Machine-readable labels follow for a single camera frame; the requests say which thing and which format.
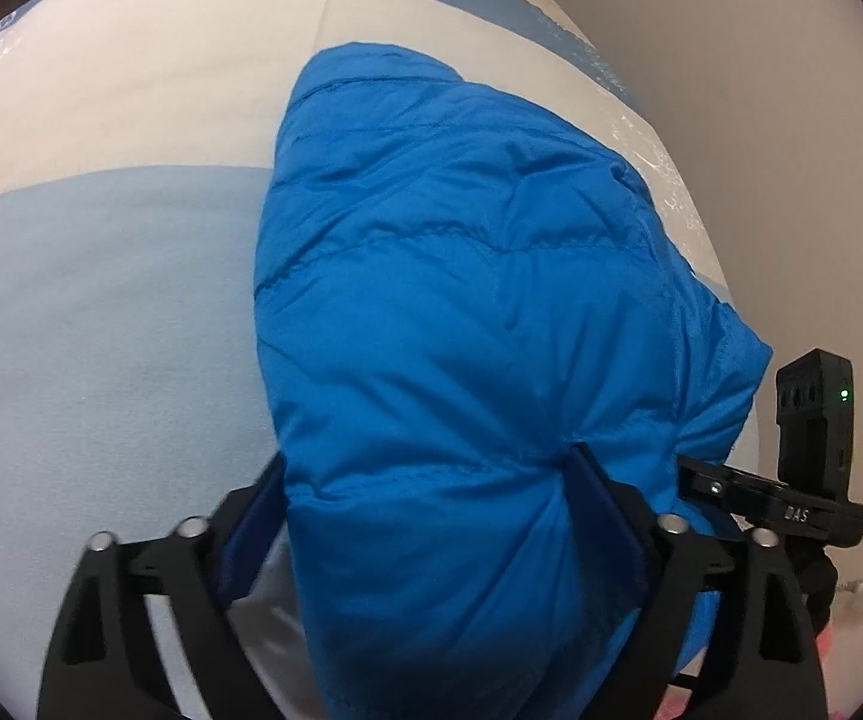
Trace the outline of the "blue puffer jacket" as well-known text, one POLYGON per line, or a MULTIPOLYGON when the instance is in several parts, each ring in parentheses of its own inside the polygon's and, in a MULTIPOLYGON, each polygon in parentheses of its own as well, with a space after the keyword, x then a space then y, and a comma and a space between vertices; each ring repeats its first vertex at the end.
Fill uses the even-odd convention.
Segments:
POLYGON ((576 717, 643 595, 588 466, 705 528, 770 362, 619 153, 383 44, 298 76, 254 317, 334 718, 576 717))

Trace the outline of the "blue and white bed sheet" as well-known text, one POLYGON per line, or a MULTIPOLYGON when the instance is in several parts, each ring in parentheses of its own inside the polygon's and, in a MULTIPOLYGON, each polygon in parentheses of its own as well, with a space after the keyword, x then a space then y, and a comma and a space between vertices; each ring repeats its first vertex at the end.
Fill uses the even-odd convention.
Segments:
POLYGON ((318 50, 433 55, 553 110, 648 182, 726 278, 671 154, 555 0, 31 0, 0 18, 0 702, 33 717, 83 543, 150 538, 274 447, 251 268, 318 50))

